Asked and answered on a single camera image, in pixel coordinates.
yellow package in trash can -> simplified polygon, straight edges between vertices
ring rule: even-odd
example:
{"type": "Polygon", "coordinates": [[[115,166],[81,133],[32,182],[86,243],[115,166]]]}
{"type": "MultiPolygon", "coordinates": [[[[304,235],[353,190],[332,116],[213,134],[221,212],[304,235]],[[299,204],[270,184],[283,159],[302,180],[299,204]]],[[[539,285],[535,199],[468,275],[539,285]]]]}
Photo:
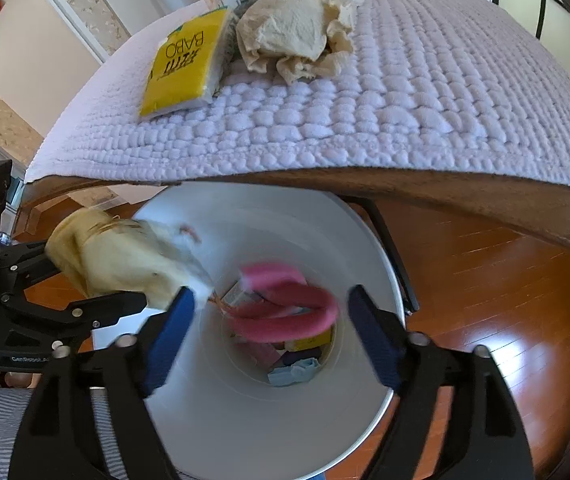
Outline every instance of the yellow package in trash can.
{"type": "Polygon", "coordinates": [[[158,49],[143,94],[140,116],[196,108],[213,100],[236,49],[238,18],[226,7],[184,23],[158,49]]]}

silver bolt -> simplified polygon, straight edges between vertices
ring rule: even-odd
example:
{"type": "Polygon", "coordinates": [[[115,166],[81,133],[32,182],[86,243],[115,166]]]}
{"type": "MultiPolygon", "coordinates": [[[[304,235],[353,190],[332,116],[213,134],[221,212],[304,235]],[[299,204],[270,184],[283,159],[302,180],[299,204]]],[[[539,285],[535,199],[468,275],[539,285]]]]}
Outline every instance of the silver bolt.
{"type": "Polygon", "coordinates": [[[484,359],[488,359],[489,357],[492,356],[492,354],[489,351],[489,348],[487,348],[487,346],[485,345],[478,345],[474,348],[474,354],[476,354],[479,357],[482,357],[484,359]]]}
{"type": "Polygon", "coordinates": [[[72,353],[72,350],[69,346],[59,346],[54,352],[52,352],[52,357],[55,359],[63,359],[63,357],[67,357],[72,353]]]}
{"type": "Polygon", "coordinates": [[[116,340],[116,346],[119,348],[127,348],[136,344],[136,336],[134,334],[123,334],[116,340]]]}
{"type": "Polygon", "coordinates": [[[409,342],[416,346],[427,346],[430,343],[430,338],[423,332],[410,332],[408,338],[409,342]]]}

wooden floor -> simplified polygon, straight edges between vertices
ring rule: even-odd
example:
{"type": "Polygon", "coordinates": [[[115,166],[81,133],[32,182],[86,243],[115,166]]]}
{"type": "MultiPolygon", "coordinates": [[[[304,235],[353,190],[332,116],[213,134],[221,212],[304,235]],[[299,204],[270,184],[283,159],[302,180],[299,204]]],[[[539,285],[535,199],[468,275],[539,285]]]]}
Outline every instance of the wooden floor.
{"type": "MultiPolygon", "coordinates": [[[[41,216],[43,239],[76,206],[64,201],[41,216]]],[[[490,348],[523,418],[542,477],[570,437],[570,254],[516,234],[492,221],[443,213],[402,202],[379,202],[401,253],[421,310],[411,330],[441,346],[490,348]]],[[[121,206],[125,218],[136,206],[121,206]]],[[[80,298],[62,277],[33,287],[36,303],[64,308],[80,298]]],[[[443,390],[416,478],[432,473],[445,428],[449,392],[443,390]]],[[[376,448],[394,405],[373,434],[327,473],[328,480],[358,478],[376,448]]]]}

pink strap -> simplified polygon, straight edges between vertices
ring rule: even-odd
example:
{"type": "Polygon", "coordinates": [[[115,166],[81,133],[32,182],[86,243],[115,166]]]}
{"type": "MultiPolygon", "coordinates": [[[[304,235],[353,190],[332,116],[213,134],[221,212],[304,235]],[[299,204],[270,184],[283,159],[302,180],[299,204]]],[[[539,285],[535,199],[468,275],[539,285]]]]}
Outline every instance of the pink strap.
{"type": "Polygon", "coordinates": [[[266,301],[226,309],[236,335],[256,343],[292,341],[319,335],[338,317],[338,303],[324,288],[307,285],[294,267],[269,262],[241,269],[242,283],[266,301]],[[310,312],[294,314],[299,307],[310,312]]]}

quilted fabric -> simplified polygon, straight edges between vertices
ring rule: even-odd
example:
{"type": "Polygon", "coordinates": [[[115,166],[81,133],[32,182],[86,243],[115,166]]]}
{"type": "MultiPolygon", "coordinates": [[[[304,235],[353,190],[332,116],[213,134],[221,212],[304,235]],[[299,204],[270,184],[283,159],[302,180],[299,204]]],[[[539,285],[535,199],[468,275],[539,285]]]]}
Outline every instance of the quilted fabric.
{"type": "Polygon", "coordinates": [[[570,78],[494,4],[365,0],[340,76],[288,87],[239,61],[209,107],[139,123],[159,42],[202,9],[181,9],[123,45],[63,112],[26,180],[375,166],[570,186],[570,78]]]}

